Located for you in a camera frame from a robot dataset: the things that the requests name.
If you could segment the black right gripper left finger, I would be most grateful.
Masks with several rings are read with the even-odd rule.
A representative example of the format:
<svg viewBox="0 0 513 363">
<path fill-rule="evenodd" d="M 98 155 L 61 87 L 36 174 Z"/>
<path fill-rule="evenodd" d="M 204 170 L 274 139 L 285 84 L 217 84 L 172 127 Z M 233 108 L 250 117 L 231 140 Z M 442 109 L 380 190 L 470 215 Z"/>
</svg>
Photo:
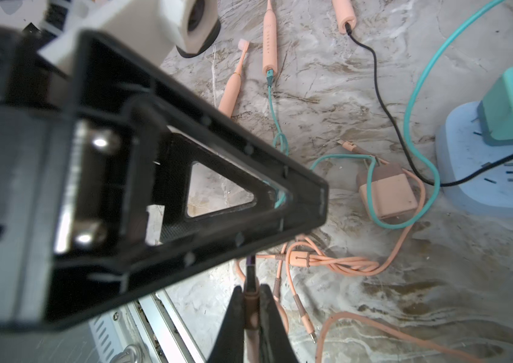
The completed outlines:
<svg viewBox="0 0 513 363">
<path fill-rule="evenodd" d="M 214 347 L 207 359 L 208 363 L 243 362 L 244 323 L 244 294 L 242 287 L 236 286 L 232 291 Z"/>
</svg>

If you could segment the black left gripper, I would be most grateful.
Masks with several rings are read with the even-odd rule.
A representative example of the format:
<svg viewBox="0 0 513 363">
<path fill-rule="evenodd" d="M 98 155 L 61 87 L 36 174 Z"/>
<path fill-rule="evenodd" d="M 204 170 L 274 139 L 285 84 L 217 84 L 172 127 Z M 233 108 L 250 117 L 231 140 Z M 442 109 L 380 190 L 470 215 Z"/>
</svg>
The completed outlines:
<svg viewBox="0 0 513 363">
<path fill-rule="evenodd" d="M 59 330 L 134 300 L 148 219 L 148 124 L 88 64 L 49 104 L 37 36 L 0 27 L 0 331 Z"/>
</svg>

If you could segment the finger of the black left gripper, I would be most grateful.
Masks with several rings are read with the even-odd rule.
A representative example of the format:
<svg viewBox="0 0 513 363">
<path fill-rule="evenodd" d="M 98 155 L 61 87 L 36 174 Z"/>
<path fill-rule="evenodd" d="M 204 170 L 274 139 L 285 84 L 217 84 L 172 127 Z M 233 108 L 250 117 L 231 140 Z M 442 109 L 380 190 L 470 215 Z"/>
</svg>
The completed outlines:
<svg viewBox="0 0 513 363">
<path fill-rule="evenodd" d="M 82 263 L 178 281 L 323 225 L 328 185 L 119 41 L 80 38 L 74 112 L 122 137 L 110 235 Z"/>
</svg>

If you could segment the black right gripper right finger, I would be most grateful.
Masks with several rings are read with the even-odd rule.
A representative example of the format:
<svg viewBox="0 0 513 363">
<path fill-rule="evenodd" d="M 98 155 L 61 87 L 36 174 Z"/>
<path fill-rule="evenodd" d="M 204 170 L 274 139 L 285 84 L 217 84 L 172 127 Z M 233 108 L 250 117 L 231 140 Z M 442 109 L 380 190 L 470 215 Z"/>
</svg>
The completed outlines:
<svg viewBox="0 0 513 363">
<path fill-rule="evenodd" d="M 261 284 L 259 299 L 259 362 L 298 363 L 297 356 L 285 332 L 285 326 L 273 293 L 267 284 Z"/>
</svg>

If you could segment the pink charger cube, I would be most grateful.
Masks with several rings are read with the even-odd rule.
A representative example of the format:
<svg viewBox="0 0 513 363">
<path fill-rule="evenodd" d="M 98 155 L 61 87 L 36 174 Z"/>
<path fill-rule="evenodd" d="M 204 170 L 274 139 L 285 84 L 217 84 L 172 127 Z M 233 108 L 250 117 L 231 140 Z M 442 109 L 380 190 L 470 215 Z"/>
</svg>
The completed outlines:
<svg viewBox="0 0 513 363">
<path fill-rule="evenodd" d="M 374 168 L 371 197 L 378 219 L 401 216 L 415 211 L 418 207 L 407 175 L 403 168 L 395 163 Z"/>
</svg>

